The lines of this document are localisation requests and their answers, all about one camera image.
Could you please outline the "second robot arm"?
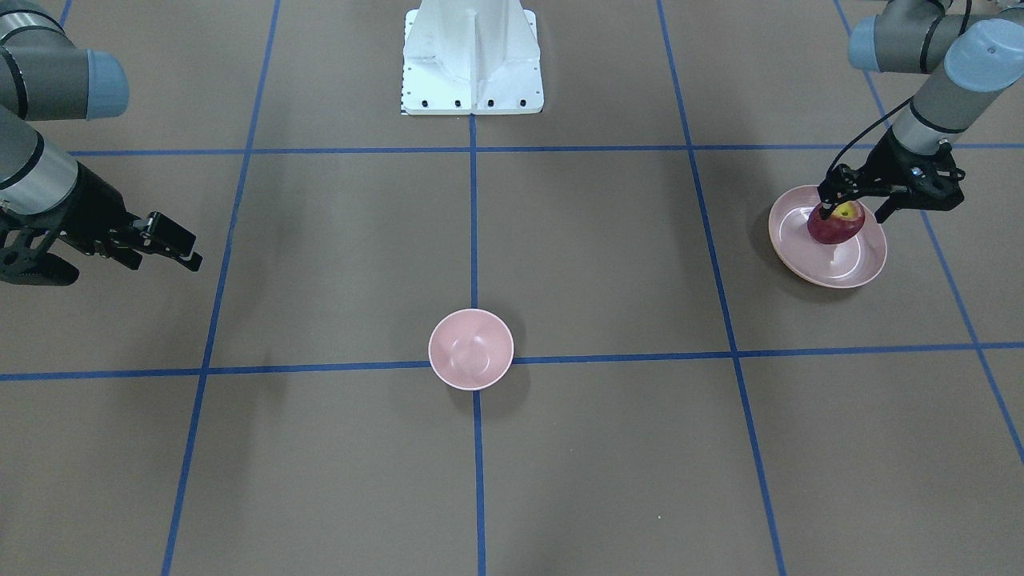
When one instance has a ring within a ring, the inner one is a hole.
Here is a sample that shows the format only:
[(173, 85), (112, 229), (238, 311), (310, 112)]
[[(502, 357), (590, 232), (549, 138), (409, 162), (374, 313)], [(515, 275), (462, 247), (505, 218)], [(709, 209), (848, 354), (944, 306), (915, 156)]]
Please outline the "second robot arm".
[(1022, 4), (997, 14), (951, 14), (948, 1), (890, 1), (850, 35), (853, 68), (921, 74), (924, 84), (882, 120), (885, 134), (855, 169), (834, 160), (818, 186), (819, 214), (880, 197), (874, 219), (899, 210), (950, 211), (963, 201), (959, 137), (1022, 77)]

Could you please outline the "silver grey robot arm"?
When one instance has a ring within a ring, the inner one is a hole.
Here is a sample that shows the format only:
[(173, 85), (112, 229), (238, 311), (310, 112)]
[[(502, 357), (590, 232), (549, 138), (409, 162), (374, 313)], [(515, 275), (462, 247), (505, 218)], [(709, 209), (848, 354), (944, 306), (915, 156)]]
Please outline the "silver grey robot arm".
[(1, 278), (22, 286), (69, 286), (79, 270), (55, 242), (136, 270), (143, 255), (202, 265), (195, 236), (167, 215), (138, 216), (91, 169), (48, 141), (40, 121), (114, 118), (127, 110), (123, 66), (82, 49), (33, 1), (1, 7)]

